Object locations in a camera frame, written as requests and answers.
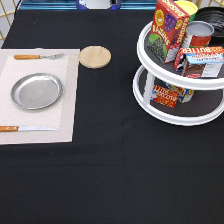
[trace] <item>white placemat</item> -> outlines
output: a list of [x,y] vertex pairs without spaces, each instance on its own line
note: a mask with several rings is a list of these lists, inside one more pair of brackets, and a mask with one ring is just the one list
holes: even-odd
[[[51,55],[60,52],[65,53],[65,56],[57,60],[17,61],[12,56],[14,54]],[[0,125],[41,125],[58,128],[58,131],[0,133],[0,144],[72,141],[79,63],[78,54],[79,50],[72,49],[0,50],[0,71],[2,61],[7,60],[0,76],[0,102],[1,105],[5,105],[4,109],[0,110]],[[56,75],[64,86],[63,95],[59,101],[45,109],[36,111],[20,109],[10,98],[11,88],[20,78],[37,72]]]

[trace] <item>red label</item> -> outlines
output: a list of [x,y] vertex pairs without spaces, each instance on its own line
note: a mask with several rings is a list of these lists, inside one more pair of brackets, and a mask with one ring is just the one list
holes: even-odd
[[152,101],[174,108],[178,93],[160,86],[153,86]]
[[201,74],[191,74],[191,75],[188,75],[187,78],[192,78],[192,79],[196,79],[196,78],[200,78],[201,77]]

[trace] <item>orange knife handle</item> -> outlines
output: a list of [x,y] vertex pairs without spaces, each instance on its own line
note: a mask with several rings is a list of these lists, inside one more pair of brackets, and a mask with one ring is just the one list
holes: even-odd
[[0,126],[0,132],[18,131],[18,126]]
[[17,60],[40,59],[40,55],[14,55],[14,58],[17,59]]

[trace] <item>can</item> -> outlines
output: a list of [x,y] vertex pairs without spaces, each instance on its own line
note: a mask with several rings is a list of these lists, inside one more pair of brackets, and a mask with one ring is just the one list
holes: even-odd
[[186,33],[182,42],[182,48],[207,47],[214,27],[204,21],[193,21],[188,24]]
[[194,21],[196,12],[198,11],[198,7],[194,3],[187,1],[175,1],[175,3],[191,16],[189,22]]

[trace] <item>metal plate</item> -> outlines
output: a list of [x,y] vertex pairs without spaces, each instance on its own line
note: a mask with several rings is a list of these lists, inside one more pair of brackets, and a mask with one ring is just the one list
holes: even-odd
[[62,94],[61,81],[53,75],[36,73],[20,79],[12,88],[15,104],[24,109],[41,109],[57,101]]

